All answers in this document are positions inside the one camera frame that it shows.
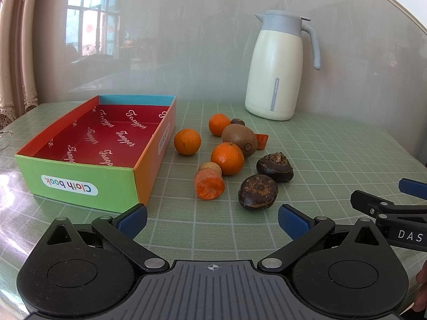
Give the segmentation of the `person's hand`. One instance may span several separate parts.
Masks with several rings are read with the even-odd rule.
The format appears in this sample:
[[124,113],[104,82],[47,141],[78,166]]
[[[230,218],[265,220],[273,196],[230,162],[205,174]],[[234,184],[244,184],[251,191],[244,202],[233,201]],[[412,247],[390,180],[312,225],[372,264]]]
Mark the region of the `person's hand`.
[[416,275],[416,282],[421,286],[413,304],[415,312],[421,312],[427,304],[427,261],[424,262],[420,272]]

